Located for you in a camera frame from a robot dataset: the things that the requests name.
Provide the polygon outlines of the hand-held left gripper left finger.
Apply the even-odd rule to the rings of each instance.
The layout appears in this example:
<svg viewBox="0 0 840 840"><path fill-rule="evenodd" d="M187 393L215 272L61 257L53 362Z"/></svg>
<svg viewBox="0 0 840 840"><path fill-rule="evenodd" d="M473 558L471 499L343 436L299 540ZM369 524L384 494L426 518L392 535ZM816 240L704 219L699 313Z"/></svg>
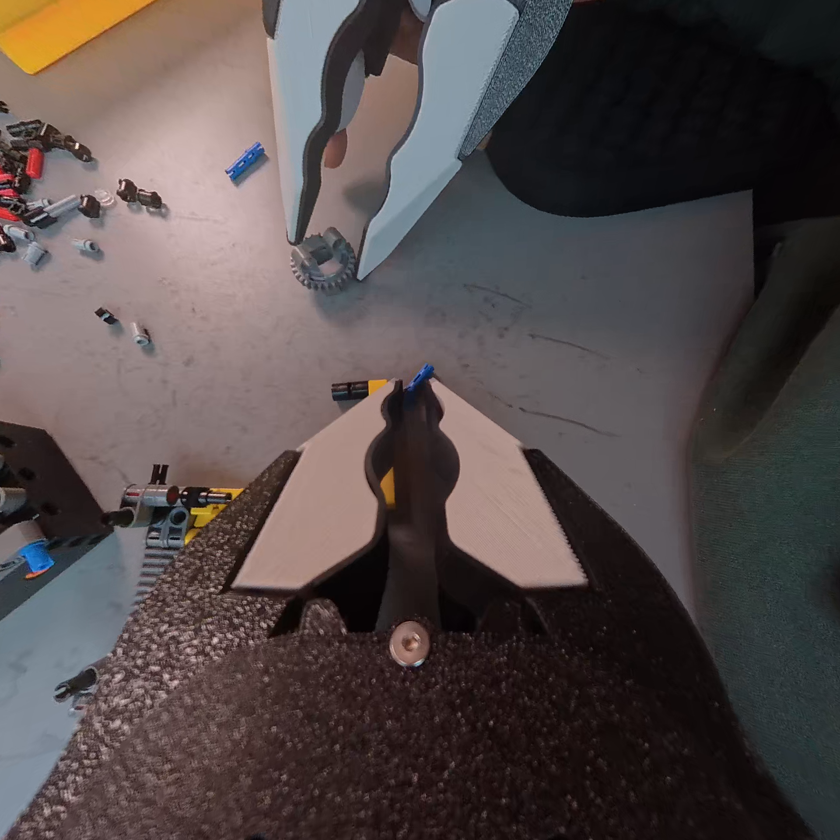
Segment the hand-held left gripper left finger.
<svg viewBox="0 0 840 840"><path fill-rule="evenodd" d="M238 568L237 592L298 594L371 550L385 527L400 380L310 437Z"/></svg>

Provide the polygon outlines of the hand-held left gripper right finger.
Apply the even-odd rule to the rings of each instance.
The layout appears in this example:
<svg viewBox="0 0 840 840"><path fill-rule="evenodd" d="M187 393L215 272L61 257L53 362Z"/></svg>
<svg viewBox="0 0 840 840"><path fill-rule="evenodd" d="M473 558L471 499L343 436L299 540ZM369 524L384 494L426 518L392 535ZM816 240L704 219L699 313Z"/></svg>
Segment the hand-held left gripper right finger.
<svg viewBox="0 0 840 840"><path fill-rule="evenodd" d="M438 380L440 432L458 457L445 502L454 546L520 590L583 588L589 580L520 440Z"/></svg>

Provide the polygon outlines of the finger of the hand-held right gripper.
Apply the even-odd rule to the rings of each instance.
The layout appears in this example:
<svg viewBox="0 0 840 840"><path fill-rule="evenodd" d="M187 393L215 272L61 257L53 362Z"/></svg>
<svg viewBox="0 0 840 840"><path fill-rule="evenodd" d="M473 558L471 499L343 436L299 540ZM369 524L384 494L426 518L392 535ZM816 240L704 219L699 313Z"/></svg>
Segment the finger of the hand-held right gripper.
<svg viewBox="0 0 840 840"><path fill-rule="evenodd" d="M519 20L508 1L410 2L423 22L413 119L387 166L387 191L366 225L356 277L400 244L462 165L462 145Z"/></svg>
<svg viewBox="0 0 840 840"><path fill-rule="evenodd" d="M362 1L267 1L269 81L287 240L306 236L322 157L342 116L345 80L361 49Z"/></svg>

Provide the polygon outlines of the yellow lego beam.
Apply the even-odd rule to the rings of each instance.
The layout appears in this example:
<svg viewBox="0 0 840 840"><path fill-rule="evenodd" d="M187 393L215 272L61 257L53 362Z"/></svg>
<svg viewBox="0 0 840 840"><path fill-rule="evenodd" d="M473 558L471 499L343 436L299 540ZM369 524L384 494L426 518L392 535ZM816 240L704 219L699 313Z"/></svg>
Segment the yellow lego beam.
<svg viewBox="0 0 840 840"><path fill-rule="evenodd" d="M386 379L368 380L369 396L387 384L388 380ZM381 490L385 499L386 508L388 510L394 510L396 508L396 492L393 463L381 480Z"/></svg>

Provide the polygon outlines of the grey lego gear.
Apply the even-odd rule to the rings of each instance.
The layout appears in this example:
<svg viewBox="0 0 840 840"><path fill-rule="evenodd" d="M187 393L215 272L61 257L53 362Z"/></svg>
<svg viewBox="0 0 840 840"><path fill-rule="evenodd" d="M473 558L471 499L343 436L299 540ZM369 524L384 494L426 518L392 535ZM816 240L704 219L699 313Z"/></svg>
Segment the grey lego gear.
<svg viewBox="0 0 840 840"><path fill-rule="evenodd" d="M336 227L327 227L292 246L290 268L305 288L333 294L356 280L356 255Z"/></svg>

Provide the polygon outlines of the yellow grey lego claw assembly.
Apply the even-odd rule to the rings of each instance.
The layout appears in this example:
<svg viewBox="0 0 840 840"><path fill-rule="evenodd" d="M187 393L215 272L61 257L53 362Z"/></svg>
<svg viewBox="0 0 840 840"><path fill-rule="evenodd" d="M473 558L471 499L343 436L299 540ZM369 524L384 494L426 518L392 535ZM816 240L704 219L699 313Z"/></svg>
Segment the yellow grey lego claw assembly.
<svg viewBox="0 0 840 840"><path fill-rule="evenodd" d="M129 484L116 509L105 511L100 524L106 529L143 531L143 561L133 597L136 610L152 593L175 556L194 540L244 488L216 486L173 486L166 482L169 466L154 464L150 482ZM102 535L48 542L50 556L57 561L59 548L92 548ZM69 714L80 715L93 699L100 680L104 658L60 682L54 690L57 703L69 703Z"/></svg>

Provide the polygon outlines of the pile of small lego pieces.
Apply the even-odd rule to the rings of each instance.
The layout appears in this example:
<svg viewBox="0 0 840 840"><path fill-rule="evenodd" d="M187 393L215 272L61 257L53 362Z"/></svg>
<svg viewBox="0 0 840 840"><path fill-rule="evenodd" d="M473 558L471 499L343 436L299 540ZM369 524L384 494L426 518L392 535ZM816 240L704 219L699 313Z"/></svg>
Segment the pile of small lego pieces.
<svg viewBox="0 0 840 840"><path fill-rule="evenodd" d="M33 194L44 178L49 154L68 155L92 169L91 150L70 133L41 120L9 122L11 109L1 102L1 247L3 255L15 255L28 268L39 270L50 258L38 235L79 215L100 223L116 197L98 188L60 199Z"/></svg>

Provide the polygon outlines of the large yellow black lego model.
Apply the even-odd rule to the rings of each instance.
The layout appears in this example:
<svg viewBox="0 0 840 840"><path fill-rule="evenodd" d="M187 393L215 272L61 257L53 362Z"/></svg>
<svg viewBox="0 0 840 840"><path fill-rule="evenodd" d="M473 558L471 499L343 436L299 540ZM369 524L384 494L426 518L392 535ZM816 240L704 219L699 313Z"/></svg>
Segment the large yellow black lego model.
<svg viewBox="0 0 840 840"><path fill-rule="evenodd" d="M46 430L1 423L1 617L111 533L83 478Z"/></svg>

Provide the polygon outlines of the yellow bin with small parts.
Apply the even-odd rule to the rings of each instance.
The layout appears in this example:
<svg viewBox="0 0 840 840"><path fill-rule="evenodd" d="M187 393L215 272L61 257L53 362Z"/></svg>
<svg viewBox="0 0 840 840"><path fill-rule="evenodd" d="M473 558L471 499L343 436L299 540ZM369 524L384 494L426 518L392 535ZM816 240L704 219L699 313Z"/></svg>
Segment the yellow bin with small parts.
<svg viewBox="0 0 840 840"><path fill-rule="evenodd" d="M2 1L1 51L34 75L151 5L151 1Z"/></svg>

